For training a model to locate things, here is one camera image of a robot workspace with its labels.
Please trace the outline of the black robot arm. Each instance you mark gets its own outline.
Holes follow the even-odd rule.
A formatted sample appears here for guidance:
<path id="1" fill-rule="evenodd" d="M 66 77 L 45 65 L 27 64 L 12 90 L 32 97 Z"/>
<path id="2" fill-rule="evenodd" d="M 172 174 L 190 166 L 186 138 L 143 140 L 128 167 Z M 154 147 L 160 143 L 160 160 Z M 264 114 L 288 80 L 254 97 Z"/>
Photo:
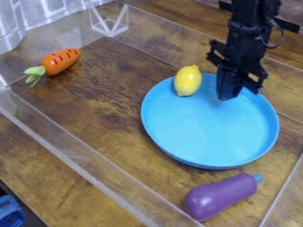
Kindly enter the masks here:
<path id="1" fill-rule="evenodd" d="M 263 91 L 268 73 L 260 61 L 267 49 L 284 41 L 284 29 L 275 21 L 280 5 L 280 0 L 232 0 L 227 41 L 212 40 L 207 53 L 218 66 L 216 94 L 223 101 L 236 98 L 243 88 L 255 94 Z"/>

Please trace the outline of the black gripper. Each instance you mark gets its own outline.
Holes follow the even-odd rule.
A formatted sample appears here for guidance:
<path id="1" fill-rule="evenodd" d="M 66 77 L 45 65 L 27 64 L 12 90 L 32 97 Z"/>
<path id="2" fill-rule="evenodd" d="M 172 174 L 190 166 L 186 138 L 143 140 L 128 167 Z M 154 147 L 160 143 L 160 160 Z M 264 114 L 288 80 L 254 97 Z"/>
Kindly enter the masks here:
<path id="1" fill-rule="evenodd" d="M 266 47 L 259 36 L 262 26 L 248 27 L 244 23 L 228 20 L 226 43 L 210 42 L 207 60 L 218 66 L 216 93 L 220 100 L 236 98 L 243 88 L 254 94 L 263 91 L 263 82 L 268 77 L 260 60 Z"/>

